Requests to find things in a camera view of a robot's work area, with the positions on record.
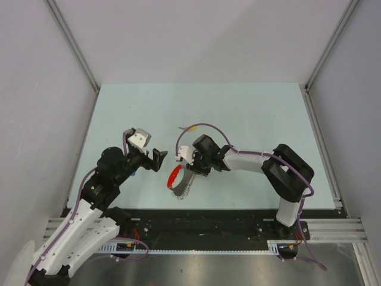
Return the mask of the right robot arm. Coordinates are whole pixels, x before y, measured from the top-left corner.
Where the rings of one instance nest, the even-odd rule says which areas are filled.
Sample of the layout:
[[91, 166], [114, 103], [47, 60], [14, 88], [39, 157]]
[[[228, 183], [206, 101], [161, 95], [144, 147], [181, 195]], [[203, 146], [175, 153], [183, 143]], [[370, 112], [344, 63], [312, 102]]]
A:
[[208, 176], [212, 169], [218, 172], [244, 170], [262, 173], [280, 197], [274, 219], [274, 231], [281, 239], [288, 239], [296, 232], [296, 221], [301, 214], [305, 191], [315, 175], [293, 149], [279, 144], [265, 152], [239, 150], [232, 145], [219, 147], [211, 137], [200, 136], [192, 147], [178, 149], [179, 160], [197, 175]]

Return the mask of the red handled keyring holder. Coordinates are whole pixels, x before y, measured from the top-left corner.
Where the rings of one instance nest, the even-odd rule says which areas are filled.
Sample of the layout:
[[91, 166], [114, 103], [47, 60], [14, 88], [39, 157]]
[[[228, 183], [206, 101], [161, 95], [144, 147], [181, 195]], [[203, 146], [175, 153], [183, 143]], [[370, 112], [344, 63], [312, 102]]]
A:
[[184, 199], [191, 189], [196, 174], [184, 165], [176, 166], [170, 173], [167, 188], [178, 200]]

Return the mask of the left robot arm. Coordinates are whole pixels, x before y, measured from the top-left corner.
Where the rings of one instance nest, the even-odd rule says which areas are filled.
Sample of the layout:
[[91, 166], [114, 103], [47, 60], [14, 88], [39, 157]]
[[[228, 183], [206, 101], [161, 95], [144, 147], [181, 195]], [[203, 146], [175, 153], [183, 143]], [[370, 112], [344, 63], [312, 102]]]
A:
[[110, 208], [120, 186], [142, 167], [159, 171], [166, 151], [153, 150], [153, 157], [130, 146], [103, 150], [97, 166], [83, 178], [75, 206], [36, 251], [26, 285], [68, 285], [76, 271], [109, 240], [127, 237], [133, 223], [121, 208]]

